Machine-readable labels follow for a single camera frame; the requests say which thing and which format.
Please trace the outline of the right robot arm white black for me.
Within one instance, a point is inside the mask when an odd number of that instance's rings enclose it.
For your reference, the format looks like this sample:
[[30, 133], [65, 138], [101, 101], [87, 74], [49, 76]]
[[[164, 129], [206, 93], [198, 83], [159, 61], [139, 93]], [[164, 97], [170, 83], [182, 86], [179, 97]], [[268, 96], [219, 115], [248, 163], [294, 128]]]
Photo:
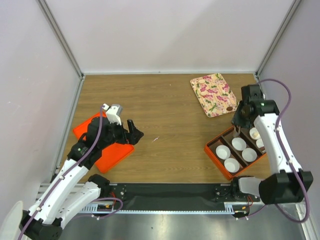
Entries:
[[266, 100], [257, 84], [241, 88], [242, 100], [231, 120], [234, 132], [256, 128], [269, 160], [271, 176], [237, 177], [230, 195], [242, 201], [248, 194], [259, 197], [266, 205], [299, 203], [313, 182], [310, 171], [304, 171], [295, 158], [281, 124], [281, 112], [274, 100]]

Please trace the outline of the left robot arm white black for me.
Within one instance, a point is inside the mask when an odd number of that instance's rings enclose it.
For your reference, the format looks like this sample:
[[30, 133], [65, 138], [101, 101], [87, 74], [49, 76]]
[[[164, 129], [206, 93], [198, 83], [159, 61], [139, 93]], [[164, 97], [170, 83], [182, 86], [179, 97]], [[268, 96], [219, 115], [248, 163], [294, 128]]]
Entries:
[[111, 197], [109, 180], [99, 174], [89, 177], [80, 191], [69, 197], [78, 181], [103, 156], [103, 151], [115, 144], [133, 146], [144, 133], [127, 120], [128, 129], [112, 122], [109, 116], [95, 116], [86, 121], [82, 135], [67, 155], [62, 168], [42, 196], [22, 213], [19, 239], [57, 240], [67, 223], [87, 204], [96, 200], [121, 203]]

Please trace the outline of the metal tongs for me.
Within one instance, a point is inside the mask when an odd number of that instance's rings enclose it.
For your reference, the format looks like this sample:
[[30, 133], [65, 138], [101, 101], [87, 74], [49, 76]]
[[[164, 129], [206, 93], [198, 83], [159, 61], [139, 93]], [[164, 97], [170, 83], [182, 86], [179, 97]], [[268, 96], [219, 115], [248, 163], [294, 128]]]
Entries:
[[239, 136], [240, 136], [240, 133], [241, 133], [241, 127], [234, 125], [233, 134], [232, 134], [233, 137], [234, 137], [234, 138], [239, 137]]

